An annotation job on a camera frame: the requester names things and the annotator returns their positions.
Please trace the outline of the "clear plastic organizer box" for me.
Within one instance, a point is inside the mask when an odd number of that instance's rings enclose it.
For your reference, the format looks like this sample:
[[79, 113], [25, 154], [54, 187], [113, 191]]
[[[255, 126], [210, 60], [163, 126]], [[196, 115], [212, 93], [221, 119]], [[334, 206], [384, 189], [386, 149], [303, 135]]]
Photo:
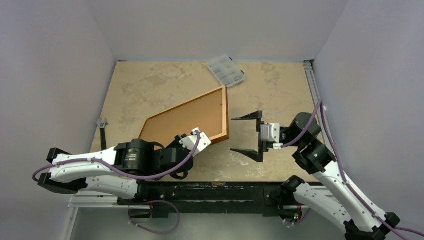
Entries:
[[228, 89], [245, 82], [245, 73], [236, 65], [231, 57], [222, 55], [207, 62], [209, 71], [222, 86]]

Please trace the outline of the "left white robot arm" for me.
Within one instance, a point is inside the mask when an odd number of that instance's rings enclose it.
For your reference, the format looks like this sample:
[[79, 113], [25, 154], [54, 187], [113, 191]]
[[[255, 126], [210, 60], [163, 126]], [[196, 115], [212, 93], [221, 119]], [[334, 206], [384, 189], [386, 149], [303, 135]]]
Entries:
[[141, 181], [158, 181], [165, 176], [185, 179], [194, 158], [211, 145], [203, 132], [176, 136], [167, 147], [158, 142], [133, 139], [98, 152], [70, 154], [58, 148], [49, 151], [49, 165], [36, 170], [32, 180], [57, 194], [91, 191], [132, 200], [138, 205], [149, 199]]

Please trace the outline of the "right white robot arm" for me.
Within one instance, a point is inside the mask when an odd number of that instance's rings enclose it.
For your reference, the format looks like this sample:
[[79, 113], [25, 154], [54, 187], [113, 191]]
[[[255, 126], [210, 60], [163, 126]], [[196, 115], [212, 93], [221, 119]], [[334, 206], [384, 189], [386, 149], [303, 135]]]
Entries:
[[340, 169], [336, 156], [318, 139], [322, 129], [316, 114], [300, 112], [288, 127], [264, 122], [260, 110], [238, 117], [239, 121], [256, 122], [258, 150], [235, 148], [234, 152], [261, 163], [264, 153], [270, 149], [281, 150], [283, 145], [296, 147], [292, 157], [297, 165], [325, 186], [332, 196], [317, 193], [311, 185], [293, 175], [281, 186], [282, 200], [310, 207], [336, 225], [347, 240], [384, 240], [396, 230], [400, 218], [374, 204]]

